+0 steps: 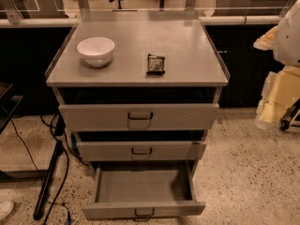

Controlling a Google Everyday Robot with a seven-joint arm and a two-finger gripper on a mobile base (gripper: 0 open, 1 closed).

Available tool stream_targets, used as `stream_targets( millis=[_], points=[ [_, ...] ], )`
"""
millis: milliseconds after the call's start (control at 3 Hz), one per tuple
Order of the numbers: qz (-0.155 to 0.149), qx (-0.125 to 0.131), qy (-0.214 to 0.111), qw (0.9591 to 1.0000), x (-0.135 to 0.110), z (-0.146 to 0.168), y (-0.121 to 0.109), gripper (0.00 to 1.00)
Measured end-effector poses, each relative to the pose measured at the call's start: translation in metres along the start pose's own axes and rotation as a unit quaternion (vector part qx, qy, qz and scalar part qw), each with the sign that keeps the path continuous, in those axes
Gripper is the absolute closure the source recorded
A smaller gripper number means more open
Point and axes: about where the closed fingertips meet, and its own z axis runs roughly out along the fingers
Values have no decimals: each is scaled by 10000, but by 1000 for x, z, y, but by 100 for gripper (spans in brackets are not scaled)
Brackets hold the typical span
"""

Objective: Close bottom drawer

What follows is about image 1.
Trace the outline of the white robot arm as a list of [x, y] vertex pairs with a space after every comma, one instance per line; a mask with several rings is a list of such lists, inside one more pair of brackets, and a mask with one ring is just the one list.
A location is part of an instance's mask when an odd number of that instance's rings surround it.
[[280, 72], [270, 72], [264, 81], [255, 125], [262, 129], [286, 126], [292, 121], [287, 118], [289, 109], [300, 99], [300, 0], [253, 46], [271, 50], [274, 59], [283, 65]]

